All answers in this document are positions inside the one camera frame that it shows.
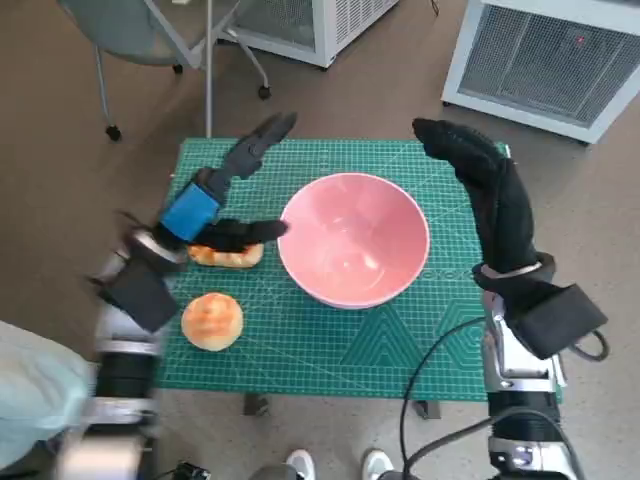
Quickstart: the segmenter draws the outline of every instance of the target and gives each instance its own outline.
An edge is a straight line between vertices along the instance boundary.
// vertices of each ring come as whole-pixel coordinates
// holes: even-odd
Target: light blue sleeve
[[[0,322],[0,469],[77,420],[90,373],[68,348]]]

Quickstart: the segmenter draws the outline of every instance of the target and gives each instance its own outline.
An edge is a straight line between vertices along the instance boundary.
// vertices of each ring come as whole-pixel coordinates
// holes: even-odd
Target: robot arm
[[[482,355],[490,416],[521,407],[560,425],[559,354],[607,318],[577,285],[551,283],[555,262],[533,246],[533,214],[508,150],[446,121],[416,119],[413,127],[427,155],[451,164],[471,201],[483,255],[473,275],[488,312]],[[527,413],[495,423],[489,439],[503,480],[583,480],[570,453],[553,425]]]
[[[157,475],[154,452],[155,373],[166,324],[178,305],[167,279],[197,241],[237,251],[284,233],[279,221],[213,225],[233,177],[246,179],[266,150],[295,125],[295,114],[269,118],[226,154],[218,169],[200,169],[151,228],[131,226],[123,247],[93,280],[103,302],[96,334],[97,372],[82,424],[67,435],[56,468],[61,480],[134,480]],[[206,478],[190,476],[188,478]]]

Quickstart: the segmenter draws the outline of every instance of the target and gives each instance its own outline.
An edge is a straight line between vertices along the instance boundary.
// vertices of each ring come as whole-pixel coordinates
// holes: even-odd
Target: table
[[[187,140],[169,196],[198,168],[219,165],[234,141]],[[303,185],[346,171],[387,178],[421,206],[431,251],[420,277],[385,305],[344,311],[299,289],[275,244],[246,271],[190,265],[171,287],[180,306],[209,291],[230,294],[242,305],[245,330],[228,350],[206,352],[182,335],[178,315],[170,325],[160,387],[398,398],[442,333],[483,315],[481,292],[470,275],[481,256],[467,195],[453,169],[427,158],[419,142],[285,140],[267,153],[257,174],[234,182],[222,216],[277,218]],[[484,401],[481,337],[478,326],[447,340],[417,382],[414,398]]]

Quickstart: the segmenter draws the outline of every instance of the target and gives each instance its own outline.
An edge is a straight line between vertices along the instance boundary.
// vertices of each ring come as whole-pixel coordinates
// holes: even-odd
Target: table leg
[[[429,402],[427,400],[414,400],[413,409],[423,420],[440,420],[440,402]]]
[[[269,413],[269,400],[260,393],[245,393],[242,414],[246,417],[262,417]]]

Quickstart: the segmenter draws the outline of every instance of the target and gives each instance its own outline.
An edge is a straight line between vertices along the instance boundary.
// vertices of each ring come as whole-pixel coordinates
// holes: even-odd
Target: bread
[[[212,352],[228,348],[242,333],[242,308],[222,293],[191,301],[182,314],[182,333],[196,347]]]
[[[189,256],[194,262],[210,267],[251,268],[256,265],[264,253],[264,245],[251,245],[242,253],[218,252],[201,245],[189,247]]]

